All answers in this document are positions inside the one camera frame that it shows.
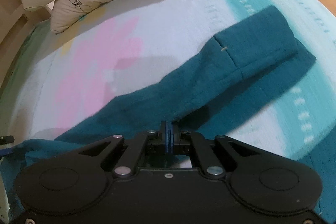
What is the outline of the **teal green pants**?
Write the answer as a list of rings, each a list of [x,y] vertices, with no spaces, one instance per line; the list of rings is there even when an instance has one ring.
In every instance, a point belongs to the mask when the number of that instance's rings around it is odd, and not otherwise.
[[[132,138],[161,121],[208,138],[227,133],[299,82],[314,63],[276,7],[245,18],[158,83],[113,98],[55,140],[17,145],[1,165],[10,218],[23,211],[14,189],[23,168],[113,134]]]

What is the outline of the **pastel patterned bed sheet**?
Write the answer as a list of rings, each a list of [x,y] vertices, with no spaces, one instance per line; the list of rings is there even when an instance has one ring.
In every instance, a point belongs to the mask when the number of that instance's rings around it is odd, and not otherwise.
[[[113,98],[158,83],[212,36],[269,6],[315,63],[223,135],[314,168],[323,182],[316,212],[333,222],[335,16],[318,0],[115,0],[58,35],[49,22],[40,23],[1,95],[1,135],[12,135],[14,148],[30,139],[55,140]]]

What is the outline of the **wooden bed headboard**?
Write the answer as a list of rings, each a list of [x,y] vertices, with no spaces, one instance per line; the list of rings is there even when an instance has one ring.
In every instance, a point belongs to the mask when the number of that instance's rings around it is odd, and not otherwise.
[[[23,9],[21,0],[1,0],[1,84],[25,38],[39,22],[49,17],[50,12],[45,8],[29,12]]]

